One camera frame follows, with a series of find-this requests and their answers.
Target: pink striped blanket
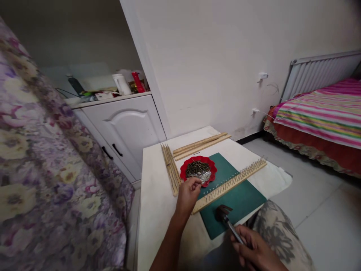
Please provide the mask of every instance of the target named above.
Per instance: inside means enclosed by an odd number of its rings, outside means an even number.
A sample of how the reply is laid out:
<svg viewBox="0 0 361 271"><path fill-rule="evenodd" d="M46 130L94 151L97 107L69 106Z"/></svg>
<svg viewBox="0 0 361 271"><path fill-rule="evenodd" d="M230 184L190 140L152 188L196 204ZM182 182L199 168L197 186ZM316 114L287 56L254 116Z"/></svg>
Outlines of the pink striped blanket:
<svg viewBox="0 0 361 271"><path fill-rule="evenodd" d="M275 122L361 149L361 82L346 79L279 104Z"/></svg>

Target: hammer head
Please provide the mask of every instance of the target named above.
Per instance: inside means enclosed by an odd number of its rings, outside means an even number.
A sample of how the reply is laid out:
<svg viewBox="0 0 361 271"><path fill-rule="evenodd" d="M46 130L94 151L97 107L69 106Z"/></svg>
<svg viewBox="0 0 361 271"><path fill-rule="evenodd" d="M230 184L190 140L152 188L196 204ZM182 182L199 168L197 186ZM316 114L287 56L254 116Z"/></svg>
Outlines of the hammer head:
<svg viewBox="0 0 361 271"><path fill-rule="evenodd" d="M225 206L225 205L219 205L217 209L215 210L215 219L219 222L228 222L227 215L229 212L231 212L233 209L231 207Z"/></svg>

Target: radiator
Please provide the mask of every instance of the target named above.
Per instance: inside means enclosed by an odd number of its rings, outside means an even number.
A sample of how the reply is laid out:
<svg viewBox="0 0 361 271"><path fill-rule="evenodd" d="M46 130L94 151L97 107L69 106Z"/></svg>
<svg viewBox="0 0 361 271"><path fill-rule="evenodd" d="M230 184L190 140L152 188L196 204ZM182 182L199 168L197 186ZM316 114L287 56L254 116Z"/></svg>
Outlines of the radiator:
<svg viewBox="0 0 361 271"><path fill-rule="evenodd" d="M281 102L351 77L360 61L361 50L291 61Z"/></svg>

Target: white cabinet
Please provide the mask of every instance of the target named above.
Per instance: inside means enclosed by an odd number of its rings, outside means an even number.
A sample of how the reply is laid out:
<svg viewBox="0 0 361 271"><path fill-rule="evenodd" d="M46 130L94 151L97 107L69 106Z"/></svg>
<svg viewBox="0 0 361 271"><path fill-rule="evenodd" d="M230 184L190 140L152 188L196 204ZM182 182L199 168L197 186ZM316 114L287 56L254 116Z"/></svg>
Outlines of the white cabinet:
<svg viewBox="0 0 361 271"><path fill-rule="evenodd" d="M140 180L143 148L166 140L152 96L93 105L82 110L134 178Z"/></svg>
<svg viewBox="0 0 361 271"><path fill-rule="evenodd" d="M106 155L108 155L108 157L111 160L113 160L113 162L123 172L125 177L127 177L127 179L131 183L135 182L136 179L133 177L133 175L130 173L130 171L126 168L126 166L123 164L123 162L118 158L118 156L115 154L115 152L112 150L112 148L108 145L108 143L105 141L103 136L98 132L98 130L95 128L95 126L91 123L91 121L88 119L88 117L85 115L85 113L81 109L75 109L74 113L80 119L80 121L83 123L83 125L87 127L89 132L94 136L95 140L101 146L104 153Z"/></svg>

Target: white cloth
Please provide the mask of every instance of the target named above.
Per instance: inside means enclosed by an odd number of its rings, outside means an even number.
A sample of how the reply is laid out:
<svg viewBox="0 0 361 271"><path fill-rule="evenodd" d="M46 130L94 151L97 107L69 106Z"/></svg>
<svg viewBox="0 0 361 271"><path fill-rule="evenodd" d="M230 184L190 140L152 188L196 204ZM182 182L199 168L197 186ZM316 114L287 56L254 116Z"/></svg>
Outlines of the white cloth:
<svg viewBox="0 0 361 271"><path fill-rule="evenodd" d="M173 151L216 134L219 132L208 126L170 139L165 143ZM259 159L258 155L231 139L210 146L195 156L208 157L217 152L238 171ZM176 162L179 171L184 161L190 157ZM292 177L283 169L268 162L264 168L253 174L248 180L269 199L286 189L291 184ZM176 202L177 197L172 194L160 144L145 148L141 182L138 270L149 270L152 265L174 213ZM246 222L258 209L241 219L236 225ZM182 235L179 254L180 269L186 269L192 262L201 260L207 253L218 247L223 242L223 238L224 233L214 240L210 240L200 214L192 215Z"/></svg>

